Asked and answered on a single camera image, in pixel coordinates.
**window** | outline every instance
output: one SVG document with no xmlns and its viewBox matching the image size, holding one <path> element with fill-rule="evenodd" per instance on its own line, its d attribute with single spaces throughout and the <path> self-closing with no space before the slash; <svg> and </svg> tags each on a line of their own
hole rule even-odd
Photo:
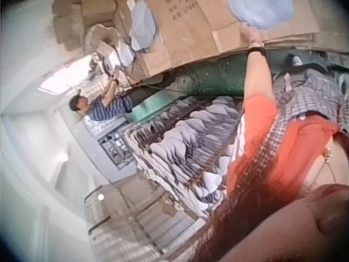
<svg viewBox="0 0 349 262">
<path fill-rule="evenodd" d="M 90 60 L 91 56 L 86 56 L 74 62 L 69 67 L 59 70 L 53 76 L 46 79 L 38 90 L 53 94 L 54 96 L 64 93 L 87 77 L 90 69 Z"/>
</svg>

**plaid shirt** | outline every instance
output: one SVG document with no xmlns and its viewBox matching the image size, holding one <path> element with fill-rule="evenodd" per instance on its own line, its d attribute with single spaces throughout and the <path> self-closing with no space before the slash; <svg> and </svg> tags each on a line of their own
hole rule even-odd
<svg viewBox="0 0 349 262">
<path fill-rule="evenodd" d="M 93 121 L 105 121 L 132 110 L 131 99 L 123 94 L 115 96 L 107 107 L 103 106 L 102 99 L 102 96 L 97 96 L 92 100 L 90 108 L 86 112 Z"/>
<path fill-rule="evenodd" d="M 344 100 L 345 97 L 333 77 L 307 69 L 301 73 L 279 76 L 274 81 L 273 90 L 279 109 L 278 115 L 252 159 L 252 164 L 237 182 L 232 192 L 233 205 L 237 205 L 244 191 L 256 181 L 263 181 L 268 165 L 276 158 L 291 119 L 307 112 L 316 112 L 337 123 L 340 133 L 349 145 L 349 138 L 344 132 L 349 130 L 349 101 L 348 97 Z"/>
</svg>

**dark hair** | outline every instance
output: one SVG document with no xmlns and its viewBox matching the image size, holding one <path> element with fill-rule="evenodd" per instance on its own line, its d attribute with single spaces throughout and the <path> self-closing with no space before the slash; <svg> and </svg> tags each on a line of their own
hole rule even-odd
<svg viewBox="0 0 349 262">
<path fill-rule="evenodd" d="M 265 136 L 252 144 L 269 146 L 268 141 L 263 142 Z M 254 161 L 260 153 L 257 150 L 253 157 L 241 156 L 233 174 L 237 177 L 235 189 L 211 215 L 192 262 L 220 260 L 263 220 L 290 202 L 281 186 L 275 191 L 266 185 L 266 176 L 273 170 L 277 157 L 265 156 L 269 163 L 261 168 Z"/>
<path fill-rule="evenodd" d="M 71 111 L 79 111 L 80 110 L 80 108 L 77 107 L 79 99 L 81 98 L 80 92 L 81 92 L 81 90 L 78 90 L 78 93 L 69 100 L 69 108 L 71 109 Z"/>
</svg>

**man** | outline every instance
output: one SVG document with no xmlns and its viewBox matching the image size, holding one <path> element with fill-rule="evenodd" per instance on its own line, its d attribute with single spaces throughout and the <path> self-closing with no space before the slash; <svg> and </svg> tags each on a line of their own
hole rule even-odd
<svg viewBox="0 0 349 262">
<path fill-rule="evenodd" d="M 117 78 L 118 69 L 116 69 L 114 76 L 109 78 L 103 93 L 90 103 L 86 97 L 80 95 L 79 90 L 79 93 L 69 101 L 70 109 L 88 115 L 92 121 L 106 121 L 119 114 L 132 112 L 134 106 L 139 105 L 157 91 L 151 88 L 138 87 L 115 95 L 115 91 L 119 86 Z"/>
</svg>

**striped shirt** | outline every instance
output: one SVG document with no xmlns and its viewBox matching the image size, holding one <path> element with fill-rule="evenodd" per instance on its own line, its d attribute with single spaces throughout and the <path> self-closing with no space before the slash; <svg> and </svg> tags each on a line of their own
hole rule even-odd
<svg viewBox="0 0 349 262">
<path fill-rule="evenodd" d="M 92 121 L 105 121 L 119 114 L 132 111 L 132 101 L 128 96 L 119 94 L 111 100 L 107 107 L 103 106 L 102 96 L 97 96 L 90 102 L 90 108 L 86 112 Z"/>
</svg>

